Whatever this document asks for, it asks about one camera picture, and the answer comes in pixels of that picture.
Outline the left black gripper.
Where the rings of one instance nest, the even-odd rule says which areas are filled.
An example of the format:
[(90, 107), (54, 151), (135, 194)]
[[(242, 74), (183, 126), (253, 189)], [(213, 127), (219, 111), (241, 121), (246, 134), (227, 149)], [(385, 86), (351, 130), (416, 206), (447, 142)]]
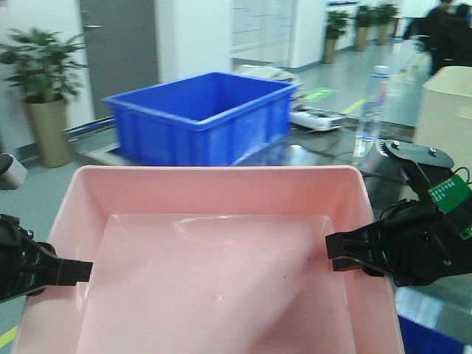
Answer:
[(1, 302), (90, 280), (93, 262), (62, 259), (58, 265), (54, 246), (35, 241), (17, 217), (1, 215)]

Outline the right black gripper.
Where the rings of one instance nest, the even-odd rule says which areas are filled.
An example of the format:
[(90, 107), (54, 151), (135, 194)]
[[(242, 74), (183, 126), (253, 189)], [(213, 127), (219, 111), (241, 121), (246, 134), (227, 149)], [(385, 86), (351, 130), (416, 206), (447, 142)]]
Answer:
[(410, 201), (394, 207), (381, 220), (325, 237), (327, 256), (335, 258), (334, 271), (360, 269), (371, 277), (385, 277), (376, 262), (350, 259), (379, 255), (383, 227), (386, 258), (397, 286), (424, 286), (471, 273), (471, 239), (459, 234), (461, 226), (471, 225), (471, 199), (448, 215), (433, 204)]

